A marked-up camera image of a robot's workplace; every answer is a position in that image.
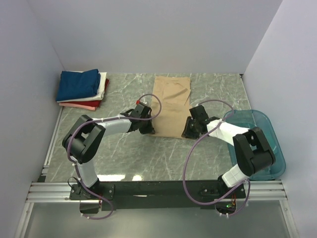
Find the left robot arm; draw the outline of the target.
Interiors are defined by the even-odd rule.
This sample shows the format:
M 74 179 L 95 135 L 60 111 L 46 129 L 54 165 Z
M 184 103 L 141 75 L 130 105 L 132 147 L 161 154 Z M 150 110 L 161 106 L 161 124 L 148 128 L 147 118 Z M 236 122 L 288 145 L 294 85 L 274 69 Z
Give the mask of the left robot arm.
M 138 102 L 135 108 L 111 118 L 82 115 L 64 137 L 62 146 L 76 170 L 81 193 L 87 199 L 103 193 L 93 162 L 103 137 L 137 130 L 141 134 L 155 134 L 151 112 L 149 106 Z

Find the beige t shirt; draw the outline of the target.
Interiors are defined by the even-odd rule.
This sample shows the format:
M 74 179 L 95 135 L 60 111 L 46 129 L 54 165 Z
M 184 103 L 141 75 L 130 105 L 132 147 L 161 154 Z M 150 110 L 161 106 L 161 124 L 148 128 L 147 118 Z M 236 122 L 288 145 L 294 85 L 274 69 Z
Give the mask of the beige t shirt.
M 182 138 L 187 117 L 190 116 L 191 80 L 189 77 L 157 76 L 154 80 L 151 108 L 154 136 Z

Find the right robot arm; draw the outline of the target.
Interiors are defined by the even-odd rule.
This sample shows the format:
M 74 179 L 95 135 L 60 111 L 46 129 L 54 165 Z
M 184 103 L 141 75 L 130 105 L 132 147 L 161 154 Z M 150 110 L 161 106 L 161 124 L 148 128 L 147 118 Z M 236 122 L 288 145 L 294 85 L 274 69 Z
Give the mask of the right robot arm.
M 234 148 L 236 164 L 217 180 L 217 192 L 221 197 L 230 197 L 236 185 L 275 163 L 273 150 L 259 127 L 239 127 L 218 117 L 210 118 L 203 105 L 189 111 L 191 115 L 186 119 L 182 137 L 198 139 L 207 135 Z

